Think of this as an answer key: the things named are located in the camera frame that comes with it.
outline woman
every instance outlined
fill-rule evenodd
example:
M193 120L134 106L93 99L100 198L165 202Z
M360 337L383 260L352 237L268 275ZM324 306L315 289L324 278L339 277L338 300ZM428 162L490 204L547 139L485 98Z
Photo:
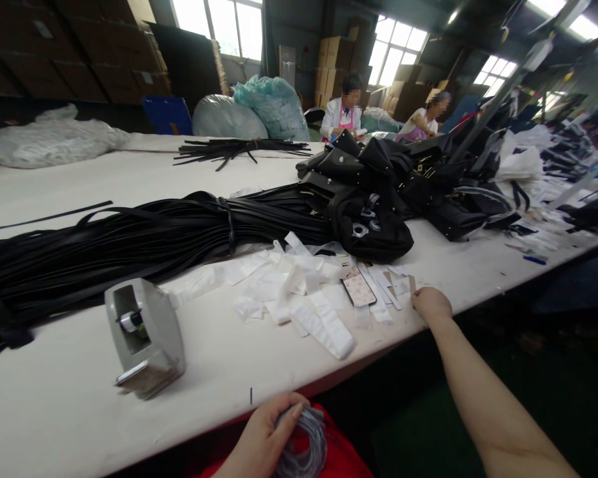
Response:
M439 133L437 118L447 111L451 101L452 96L447 91L439 92L428 103L427 109L419 108L410 116L399 132L399 139L403 135L414 143L436 136Z
M358 73L350 72L344 78L343 96L335 98L328 103L326 115L321 123L321 136L323 142L327 143L333 135L340 135L345 129L352 133L357 141L362 141L364 136L357 136L357 130L361 129L361 91L363 82Z

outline green floor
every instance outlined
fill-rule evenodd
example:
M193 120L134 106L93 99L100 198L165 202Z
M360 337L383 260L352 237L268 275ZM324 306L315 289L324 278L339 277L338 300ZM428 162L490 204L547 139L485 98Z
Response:
M493 337L476 325L462 328L580 475L598 477L598 362L589 349L571 337L550 341L532 356L513 338ZM333 410L381 477L484 476L431 335L410 344L318 401ZM409 391L399 395L397 381ZM346 416L355 417L352 426Z

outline window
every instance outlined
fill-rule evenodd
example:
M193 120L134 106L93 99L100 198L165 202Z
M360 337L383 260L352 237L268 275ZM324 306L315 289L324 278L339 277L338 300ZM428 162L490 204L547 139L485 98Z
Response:
M490 56L483 69L480 71L474 84L483 84L490 87L485 96L494 96L503 86L505 80L516 70L518 65L514 62L503 60L497 56Z
M565 6L565 0L528 0L528 4L547 17L553 17ZM598 38L598 25L585 15L580 15L567 29L581 40L589 41Z
M383 15L379 17L375 32L377 41L370 57L370 84L390 86L399 65L418 61L427 40L427 32Z
M179 28L217 40L221 52L261 60L262 0L173 0Z
M566 92L547 92L547 106L545 107L545 111L548 112L550 109L556 106L556 104L562 100L566 94ZM538 105L541 107L541 111L538 112L536 116L540 116L542 114L543 98L539 98Z

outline white paper label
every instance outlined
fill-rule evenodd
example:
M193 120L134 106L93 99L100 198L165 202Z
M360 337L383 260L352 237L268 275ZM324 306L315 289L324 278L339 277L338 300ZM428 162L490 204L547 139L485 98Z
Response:
M142 72L142 77L146 84L153 84L153 76L150 73Z

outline smartphone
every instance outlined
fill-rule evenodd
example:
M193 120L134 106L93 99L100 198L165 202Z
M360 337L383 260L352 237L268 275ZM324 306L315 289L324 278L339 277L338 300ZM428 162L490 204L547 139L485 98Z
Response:
M363 278L359 268L352 268L352 271L344 279L341 279L341 282L344 284L348 297L355 307L376 303L377 298Z

